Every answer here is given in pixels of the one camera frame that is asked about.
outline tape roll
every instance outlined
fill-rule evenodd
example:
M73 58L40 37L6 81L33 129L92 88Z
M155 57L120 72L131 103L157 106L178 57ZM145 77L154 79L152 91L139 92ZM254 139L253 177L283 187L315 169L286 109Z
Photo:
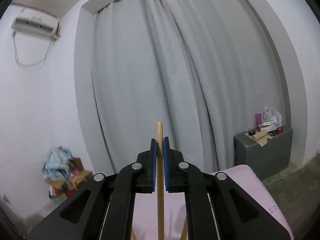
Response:
M276 129L276 133L282 133L283 132L283 128L282 127L278 127L277 129Z

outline colorful cloth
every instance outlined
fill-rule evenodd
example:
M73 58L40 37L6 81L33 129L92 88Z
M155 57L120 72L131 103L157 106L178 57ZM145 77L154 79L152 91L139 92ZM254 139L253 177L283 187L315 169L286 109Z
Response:
M70 167L74 167L72 159L68 148L62 146L50 148L41 171L43 177L51 180L68 179Z

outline marking on pink board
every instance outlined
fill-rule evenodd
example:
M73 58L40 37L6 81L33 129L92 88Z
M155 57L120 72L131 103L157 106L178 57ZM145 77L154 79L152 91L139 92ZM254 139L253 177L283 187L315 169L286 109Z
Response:
M278 207L273 206L272 208L269 208L269 211L271 212L271 214L276 211L278 209Z

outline plastic bag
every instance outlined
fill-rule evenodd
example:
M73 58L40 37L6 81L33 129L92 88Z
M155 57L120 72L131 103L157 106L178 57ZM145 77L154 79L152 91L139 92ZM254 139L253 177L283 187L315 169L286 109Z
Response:
M263 119L265 122L273 122L276 127L282 127L282 115L274 108L264 108Z

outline purple cup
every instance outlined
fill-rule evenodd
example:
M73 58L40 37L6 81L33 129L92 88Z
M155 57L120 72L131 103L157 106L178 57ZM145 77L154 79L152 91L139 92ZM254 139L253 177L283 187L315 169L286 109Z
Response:
M260 127L259 125L262 124L262 120L261 120L261 114L255 114L255 119L256 119L256 129L259 131Z

